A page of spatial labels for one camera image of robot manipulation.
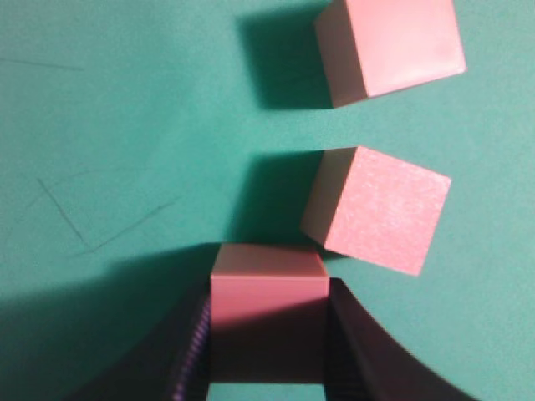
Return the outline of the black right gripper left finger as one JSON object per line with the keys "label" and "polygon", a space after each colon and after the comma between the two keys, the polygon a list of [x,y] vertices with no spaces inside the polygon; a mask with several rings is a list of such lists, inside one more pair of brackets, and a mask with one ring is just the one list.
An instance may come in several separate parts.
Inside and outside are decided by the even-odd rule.
{"label": "black right gripper left finger", "polygon": [[197,284],[154,330],[72,400],[206,400],[210,291]]}

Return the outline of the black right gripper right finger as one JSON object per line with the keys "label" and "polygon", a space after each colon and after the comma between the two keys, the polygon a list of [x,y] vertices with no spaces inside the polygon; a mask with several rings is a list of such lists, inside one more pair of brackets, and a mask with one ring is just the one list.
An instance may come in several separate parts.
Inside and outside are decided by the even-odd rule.
{"label": "black right gripper right finger", "polygon": [[327,400],[471,400],[374,320],[340,278],[329,280],[324,351]]}

